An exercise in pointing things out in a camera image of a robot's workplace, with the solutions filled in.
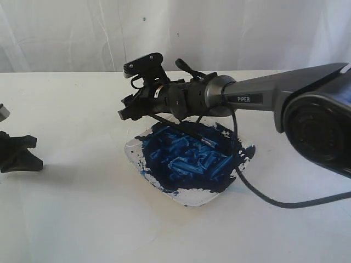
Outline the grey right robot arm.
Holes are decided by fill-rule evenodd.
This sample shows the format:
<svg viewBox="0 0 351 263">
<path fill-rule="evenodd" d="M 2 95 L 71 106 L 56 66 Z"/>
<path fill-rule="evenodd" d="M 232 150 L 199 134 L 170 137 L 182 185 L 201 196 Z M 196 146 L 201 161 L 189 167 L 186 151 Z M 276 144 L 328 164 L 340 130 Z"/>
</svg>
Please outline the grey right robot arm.
<svg viewBox="0 0 351 263">
<path fill-rule="evenodd" d="M 122 100 L 123 120 L 171 113 L 224 117 L 235 110 L 269 111 L 275 128 L 307 160 L 350 177 L 350 69 L 334 63 L 236 81 L 205 74 L 183 60 L 177 66 L 189 81 L 172 81 L 160 65 L 125 64 L 124 76 L 142 79 L 136 94 Z"/>
</svg>

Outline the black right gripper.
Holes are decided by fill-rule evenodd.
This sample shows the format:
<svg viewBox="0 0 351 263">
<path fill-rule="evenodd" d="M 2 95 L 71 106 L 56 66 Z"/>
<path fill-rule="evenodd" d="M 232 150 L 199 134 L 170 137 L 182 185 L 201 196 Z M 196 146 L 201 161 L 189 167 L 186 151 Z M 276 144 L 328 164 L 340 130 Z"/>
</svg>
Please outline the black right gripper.
<svg viewBox="0 0 351 263">
<path fill-rule="evenodd" d="M 207 111 L 205 103 L 206 79 L 184 79 L 163 83 L 160 80 L 143 82 L 141 91 L 121 100 L 125 108 L 118 111 L 121 120 L 138 120 L 144 116 L 170 113 L 182 121 Z"/>
</svg>

